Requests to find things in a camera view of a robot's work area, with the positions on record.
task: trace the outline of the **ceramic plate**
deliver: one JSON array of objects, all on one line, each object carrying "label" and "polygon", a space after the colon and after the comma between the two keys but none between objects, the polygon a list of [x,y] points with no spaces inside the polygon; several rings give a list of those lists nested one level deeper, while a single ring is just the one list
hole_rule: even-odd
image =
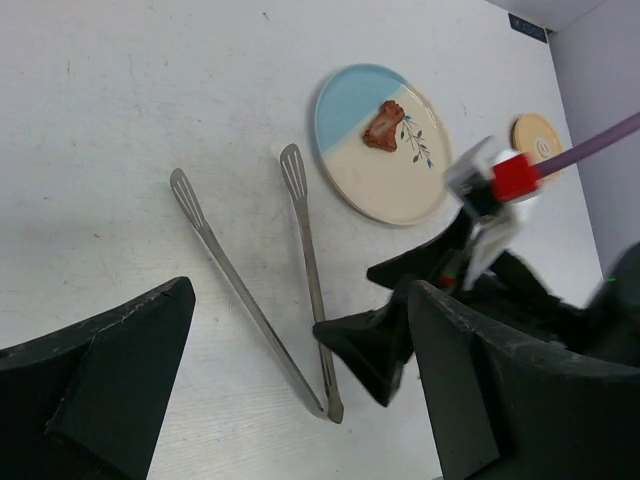
[{"label": "ceramic plate", "polygon": [[[396,128],[395,152],[362,140],[387,100],[405,112]],[[448,135],[425,97],[387,68],[353,65],[334,75],[318,98],[315,136],[329,178],[369,217],[413,225],[445,198],[443,173],[452,163]]]},{"label": "ceramic plate", "polygon": [[535,163],[560,155],[563,151],[556,129],[537,113],[527,113],[518,119],[513,127],[511,143],[516,150],[529,153]]}]

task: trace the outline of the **red block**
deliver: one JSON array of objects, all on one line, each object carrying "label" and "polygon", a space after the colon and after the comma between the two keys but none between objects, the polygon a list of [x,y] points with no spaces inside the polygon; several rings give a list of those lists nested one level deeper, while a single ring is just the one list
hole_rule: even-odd
[{"label": "red block", "polygon": [[493,167],[491,191],[501,202],[510,202],[538,190],[540,175],[522,153]]}]

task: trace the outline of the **leaf pattern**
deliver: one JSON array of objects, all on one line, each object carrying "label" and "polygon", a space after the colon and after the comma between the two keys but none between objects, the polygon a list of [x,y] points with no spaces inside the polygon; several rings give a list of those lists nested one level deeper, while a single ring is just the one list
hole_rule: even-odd
[{"label": "leaf pattern", "polygon": [[411,120],[411,115],[405,115],[402,121],[402,130],[400,131],[400,140],[410,142],[411,150],[418,152],[413,157],[413,163],[417,163],[418,160],[426,160],[427,166],[431,169],[433,162],[431,161],[431,153],[429,148],[425,145],[425,139],[422,138],[422,130],[418,130],[418,133],[413,133],[413,128],[418,125]]}]

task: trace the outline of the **piece of meat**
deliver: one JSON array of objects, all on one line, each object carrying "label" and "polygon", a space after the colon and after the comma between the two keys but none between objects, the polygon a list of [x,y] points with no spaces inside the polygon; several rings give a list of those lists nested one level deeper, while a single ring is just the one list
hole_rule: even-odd
[{"label": "piece of meat", "polygon": [[369,147],[395,152],[398,149],[396,127],[403,119],[402,107],[393,100],[387,100],[380,105],[380,113],[364,131],[362,140]]}]

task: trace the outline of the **white table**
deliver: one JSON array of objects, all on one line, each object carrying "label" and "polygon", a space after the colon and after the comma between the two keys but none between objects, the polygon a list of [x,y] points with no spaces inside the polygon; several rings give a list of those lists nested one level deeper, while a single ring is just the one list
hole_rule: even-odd
[{"label": "white table", "polygon": [[[313,166],[312,98],[352,63],[420,88],[460,153],[537,111],[570,145],[546,45],[479,0],[53,0],[0,7],[0,347],[178,275],[197,305],[150,478],[429,479],[440,467],[417,368],[388,409],[337,361],[345,421],[312,417],[168,188],[181,166],[220,242],[318,392],[297,224],[273,152],[300,144],[329,318],[381,305],[368,266],[437,234],[340,200]],[[575,169],[515,242],[558,294],[600,278]]]}]

